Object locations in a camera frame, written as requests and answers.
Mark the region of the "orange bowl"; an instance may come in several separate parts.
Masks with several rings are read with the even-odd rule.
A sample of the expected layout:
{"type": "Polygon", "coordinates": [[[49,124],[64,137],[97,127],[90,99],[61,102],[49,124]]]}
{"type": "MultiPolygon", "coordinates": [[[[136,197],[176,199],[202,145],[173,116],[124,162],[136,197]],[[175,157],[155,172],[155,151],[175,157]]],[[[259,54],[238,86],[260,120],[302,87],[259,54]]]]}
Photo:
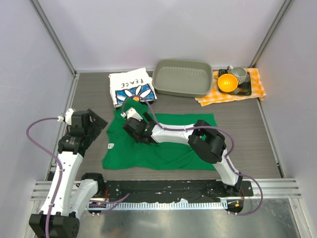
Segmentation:
{"type": "Polygon", "coordinates": [[[233,74],[223,74],[218,78],[217,85],[220,91],[230,93],[238,87],[238,79],[233,74]]]}

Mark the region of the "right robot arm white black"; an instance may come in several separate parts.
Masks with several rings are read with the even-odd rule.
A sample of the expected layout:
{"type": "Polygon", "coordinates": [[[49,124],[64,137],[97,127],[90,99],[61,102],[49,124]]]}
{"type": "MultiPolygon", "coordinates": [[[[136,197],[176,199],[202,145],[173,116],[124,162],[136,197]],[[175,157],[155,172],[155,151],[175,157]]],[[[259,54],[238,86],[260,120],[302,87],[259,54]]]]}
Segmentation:
{"type": "Polygon", "coordinates": [[[166,125],[154,120],[130,117],[123,129],[136,141],[144,144],[179,143],[188,145],[197,156],[212,164],[218,174],[226,194],[234,196],[240,193],[242,174],[233,166],[227,150],[225,137],[220,129],[209,125],[204,120],[198,120],[189,125],[166,125]]]}

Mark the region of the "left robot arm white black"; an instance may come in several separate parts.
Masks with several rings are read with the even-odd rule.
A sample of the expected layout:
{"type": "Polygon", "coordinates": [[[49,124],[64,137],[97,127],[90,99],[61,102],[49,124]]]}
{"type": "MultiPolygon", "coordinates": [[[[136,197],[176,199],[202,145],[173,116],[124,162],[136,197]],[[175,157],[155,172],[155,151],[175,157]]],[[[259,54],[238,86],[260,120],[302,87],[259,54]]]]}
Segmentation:
{"type": "Polygon", "coordinates": [[[85,173],[77,190],[72,191],[85,152],[107,121],[91,109],[76,111],[72,108],[56,120],[66,123],[67,131],[58,141],[58,154],[52,154],[57,167],[49,193],[39,213],[31,214],[29,226],[39,238],[75,238],[90,199],[102,197],[106,190],[102,174],[85,173]]]}

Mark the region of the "green t shirt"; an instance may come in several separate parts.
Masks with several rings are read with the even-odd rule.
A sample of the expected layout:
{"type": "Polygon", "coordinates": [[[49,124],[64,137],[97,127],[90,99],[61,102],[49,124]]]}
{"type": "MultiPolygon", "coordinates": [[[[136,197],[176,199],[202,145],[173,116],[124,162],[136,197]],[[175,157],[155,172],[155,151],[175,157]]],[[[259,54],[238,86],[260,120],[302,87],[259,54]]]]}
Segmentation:
{"type": "MultiPolygon", "coordinates": [[[[148,106],[129,99],[124,109],[134,108],[139,114],[148,112],[148,106]]],[[[122,170],[142,167],[153,170],[210,170],[215,171],[212,164],[201,160],[188,145],[178,143],[149,144],[136,143],[123,129],[125,119],[121,110],[115,110],[114,119],[107,129],[109,144],[102,160],[103,169],[122,170]]],[[[171,125],[187,125],[201,119],[211,126],[217,126],[213,114],[156,114],[160,123],[171,125]]]]}

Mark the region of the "grey plastic tray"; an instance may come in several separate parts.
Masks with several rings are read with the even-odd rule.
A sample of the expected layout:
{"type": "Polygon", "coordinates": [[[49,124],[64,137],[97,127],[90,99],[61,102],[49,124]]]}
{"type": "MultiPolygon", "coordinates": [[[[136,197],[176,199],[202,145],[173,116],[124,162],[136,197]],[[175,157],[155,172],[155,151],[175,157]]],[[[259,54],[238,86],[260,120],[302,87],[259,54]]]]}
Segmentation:
{"type": "Polygon", "coordinates": [[[152,75],[153,87],[161,94],[199,98],[212,88],[212,67],[202,61],[162,59],[152,75]]]}

